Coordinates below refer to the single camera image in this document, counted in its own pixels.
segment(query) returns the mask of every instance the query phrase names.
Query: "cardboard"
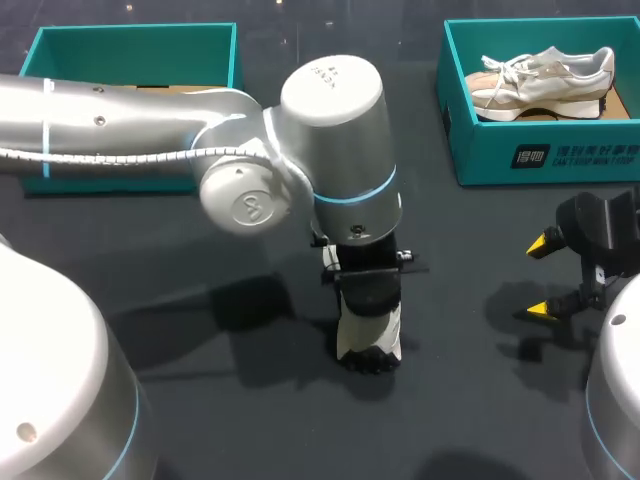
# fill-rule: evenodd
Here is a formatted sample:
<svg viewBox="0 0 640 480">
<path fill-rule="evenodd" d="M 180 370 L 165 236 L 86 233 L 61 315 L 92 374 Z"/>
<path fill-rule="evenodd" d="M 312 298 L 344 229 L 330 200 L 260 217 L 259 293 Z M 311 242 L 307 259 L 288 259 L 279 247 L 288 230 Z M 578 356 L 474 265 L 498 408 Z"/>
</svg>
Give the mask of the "cardboard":
<svg viewBox="0 0 640 480">
<path fill-rule="evenodd" d="M 42 27 L 20 75 L 103 85 L 139 85 L 156 93 L 193 92 L 208 85 L 242 90 L 235 23 Z M 191 174 L 57 176 L 22 179 L 29 194 L 196 191 Z"/>
<path fill-rule="evenodd" d="M 618 95 L 615 87 L 609 90 L 609 93 L 607 93 L 606 102 L 607 103 L 605 110 L 598 120 L 629 120 L 631 118 L 629 116 L 629 112 L 627 112 L 627 109 L 624 107 L 624 104 L 620 99 L 620 95 Z M 526 113 L 516 118 L 516 122 L 553 122 L 554 120 L 566 121 L 573 119 L 551 114 L 527 115 Z"/>
</svg>

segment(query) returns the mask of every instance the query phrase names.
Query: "shoebox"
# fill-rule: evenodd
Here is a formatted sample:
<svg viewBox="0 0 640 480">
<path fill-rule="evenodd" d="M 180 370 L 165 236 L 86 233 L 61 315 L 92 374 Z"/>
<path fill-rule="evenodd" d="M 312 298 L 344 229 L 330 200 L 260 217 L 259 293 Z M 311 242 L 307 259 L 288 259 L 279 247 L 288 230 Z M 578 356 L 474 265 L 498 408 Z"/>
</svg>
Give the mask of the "shoebox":
<svg viewBox="0 0 640 480">
<path fill-rule="evenodd" d="M 236 24 L 44 27 L 22 76 L 151 89 L 166 94 L 212 87 L 242 88 Z M 113 192 L 190 193 L 188 168 L 170 177 L 55 178 L 22 181 L 28 194 Z"/>
<path fill-rule="evenodd" d="M 481 121 L 465 76 L 481 57 L 508 61 L 555 46 L 567 54 L 616 55 L 615 89 L 597 120 L 547 115 Z M 636 17 L 448 20 L 437 94 L 461 185 L 640 180 L 640 22 Z"/>
</svg>

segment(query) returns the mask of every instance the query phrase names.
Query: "shoe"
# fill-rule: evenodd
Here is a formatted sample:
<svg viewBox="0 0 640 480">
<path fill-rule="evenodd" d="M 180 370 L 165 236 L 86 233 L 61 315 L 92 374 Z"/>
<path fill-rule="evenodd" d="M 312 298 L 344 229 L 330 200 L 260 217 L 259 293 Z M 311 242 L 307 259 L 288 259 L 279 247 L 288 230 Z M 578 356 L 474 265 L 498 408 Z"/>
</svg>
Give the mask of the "shoe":
<svg viewBox="0 0 640 480">
<path fill-rule="evenodd" d="M 325 268 L 340 270 L 335 245 L 323 248 Z M 347 307 L 338 291 L 340 320 L 336 338 L 336 357 L 349 370 L 380 373 L 400 366 L 401 305 L 379 317 L 360 317 Z"/>
<path fill-rule="evenodd" d="M 551 47 L 508 62 L 483 56 L 487 71 L 466 77 L 476 114 L 510 122 L 531 109 L 572 118 L 598 118 L 613 85 L 614 53 L 603 47 L 591 55 L 566 55 Z"/>
</svg>

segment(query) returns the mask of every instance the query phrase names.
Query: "white robotic arm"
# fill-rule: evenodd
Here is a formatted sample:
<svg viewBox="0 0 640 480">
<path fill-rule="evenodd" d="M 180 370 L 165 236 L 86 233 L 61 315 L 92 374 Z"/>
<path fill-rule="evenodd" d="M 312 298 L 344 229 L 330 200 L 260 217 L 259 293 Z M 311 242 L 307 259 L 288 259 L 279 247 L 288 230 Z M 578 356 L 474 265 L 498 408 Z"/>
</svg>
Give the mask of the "white robotic arm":
<svg viewBox="0 0 640 480">
<path fill-rule="evenodd" d="M 349 56 L 301 67 L 282 105 L 231 89 L 154 95 L 0 76 L 0 174 L 192 174 L 220 228 L 274 227 L 302 188 L 313 201 L 342 317 L 337 356 L 362 371 L 400 363 L 401 204 L 376 69 Z M 142 390 L 93 302 L 0 240 L 0 478 L 152 478 Z"/>
<path fill-rule="evenodd" d="M 640 276 L 602 326 L 585 392 L 582 447 L 596 480 L 640 478 Z"/>
</svg>

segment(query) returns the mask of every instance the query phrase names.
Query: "dark table surface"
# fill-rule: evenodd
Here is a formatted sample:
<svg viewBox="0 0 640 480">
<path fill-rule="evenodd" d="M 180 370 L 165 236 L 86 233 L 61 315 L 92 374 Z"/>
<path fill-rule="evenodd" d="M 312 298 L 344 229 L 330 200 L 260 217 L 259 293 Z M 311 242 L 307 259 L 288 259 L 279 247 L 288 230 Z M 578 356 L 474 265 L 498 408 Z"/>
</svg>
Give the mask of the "dark table surface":
<svg viewBox="0 0 640 480">
<path fill-rule="evenodd" d="M 583 386 L 602 315 L 567 328 L 513 318 L 579 282 L 579 260 L 525 255 L 578 191 L 463 189 L 435 65 L 380 65 L 397 143 L 404 360 L 349 373 L 330 354 L 337 311 L 320 285 L 308 212 L 260 239 L 224 236 L 188 197 L 24 199 L 0 179 L 1 232 L 76 281 L 116 332 L 153 406 L 161 480 L 583 479 Z M 290 71 L 246 72 L 263 105 Z M 619 289 L 624 282 L 618 282 Z"/>
</svg>

